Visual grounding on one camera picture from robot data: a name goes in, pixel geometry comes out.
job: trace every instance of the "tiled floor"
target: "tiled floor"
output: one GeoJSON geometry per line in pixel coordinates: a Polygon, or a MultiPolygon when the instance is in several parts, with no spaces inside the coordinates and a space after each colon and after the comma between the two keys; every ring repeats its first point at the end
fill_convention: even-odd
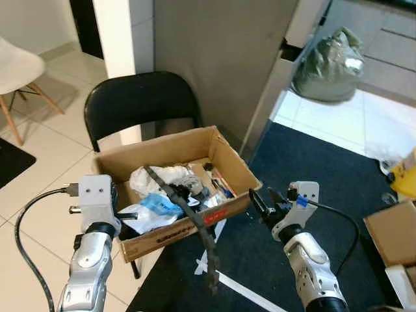
{"type": "MultiPolygon", "coordinates": [[[[16,97],[12,113],[24,139],[23,150],[36,162],[15,180],[0,189],[0,305],[4,311],[47,311],[47,302],[35,276],[21,258],[14,243],[14,223],[20,209],[35,195],[78,182],[90,174],[94,152],[83,121],[85,99],[91,89],[106,79],[102,60],[78,51],[47,62],[47,71],[38,85],[65,111],[58,115],[43,100],[28,94],[24,102],[16,97]]],[[[0,137],[15,144],[3,114],[0,114],[0,137]]],[[[118,135],[100,142],[105,150],[120,145],[118,135]]],[[[68,214],[76,199],[65,194],[50,196],[27,213],[22,222],[23,244],[44,275],[57,304],[68,280],[73,238],[79,233],[79,215],[68,214]]],[[[142,262],[144,276],[150,271],[160,251],[142,262]]],[[[124,263],[118,243],[114,242],[113,270],[107,283],[105,311],[125,311],[143,282],[135,280],[130,265],[124,263]]]]}
{"type": "Polygon", "coordinates": [[[372,158],[405,157],[416,146],[416,108],[361,90],[338,104],[288,91],[274,122],[372,158]]]}

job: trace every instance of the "red label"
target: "red label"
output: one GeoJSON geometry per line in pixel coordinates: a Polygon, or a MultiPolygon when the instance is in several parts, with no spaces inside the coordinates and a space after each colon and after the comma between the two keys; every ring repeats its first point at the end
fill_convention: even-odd
{"type": "Polygon", "coordinates": [[[217,221],[224,219],[224,216],[226,215],[226,213],[227,213],[227,209],[217,211],[213,213],[212,215],[205,217],[203,221],[205,222],[205,224],[216,223],[217,221]]]}

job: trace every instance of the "black chair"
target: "black chair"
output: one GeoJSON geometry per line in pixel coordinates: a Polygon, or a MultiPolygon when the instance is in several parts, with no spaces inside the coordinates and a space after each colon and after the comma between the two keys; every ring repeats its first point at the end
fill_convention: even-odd
{"type": "MultiPolygon", "coordinates": [[[[84,108],[86,129],[96,152],[100,151],[98,140],[115,132],[159,122],[162,129],[155,132],[156,136],[168,134],[171,131],[166,132],[160,125],[178,118],[190,118],[190,128],[202,124],[198,102],[190,86],[180,76],[167,71],[103,81],[91,91],[84,108]]],[[[140,278],[134,261],[131,267],[135,278],[140,278]]]]}

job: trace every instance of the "black mat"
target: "black mat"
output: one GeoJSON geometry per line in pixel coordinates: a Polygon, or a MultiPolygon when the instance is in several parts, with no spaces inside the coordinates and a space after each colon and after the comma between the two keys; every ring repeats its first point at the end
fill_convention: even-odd
{"type": "MultiPolygon", "coordinates": [[[[377,163],[298,131],[273,123],[251,165],[266,187],[284,191],[291,181],[320,183],[320,201],[348,212],[359,221],[361,240],[339,283],[351,311],[366,311],[387,302],[398,305],[362,218],[384,206],[380,194],[390,192],[377,163]]],[[[270,232],[248,214],[230,218],[217,244],[220,271],[287,311],[302,311],[294,276],[270,232]]],[[[339,266],[353,231],[342,218],[317,210],[307,224],[331,259],[339,266]]],[[[201,276],[193,275],[203,248],[195,235],[165,248],[128,311],[264,311],[220,285],[211,296],[201,276]]]]}
{"type": "Polygon", "coordinates": [[[31,154],[0,138],[0,189],[35,162],[31,154]]]}

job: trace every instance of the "white chair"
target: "white chair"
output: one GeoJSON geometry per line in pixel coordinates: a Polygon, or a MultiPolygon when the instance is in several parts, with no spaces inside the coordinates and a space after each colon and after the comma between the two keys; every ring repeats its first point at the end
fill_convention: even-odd
{"type": "Polygon", "coordinates": [[[8,125],[12,129],[20,146],[23,142],[14,125],[10,111],[6,106],[5,94],[13,92],[13,101],[14,95],[18,93],[22,100],[26,101],[23,92],[28,91],[20,90],[20,88],[27,86],[33,91],[28,93],[38,94],[58,113],[64,114],[62,109],[60,109],[35,83],[33,83],[33,81],[41,76],[44,71],[45,63],[40,57],[20,49],[0,37],[0,106],[6,116],[8,125]]]}

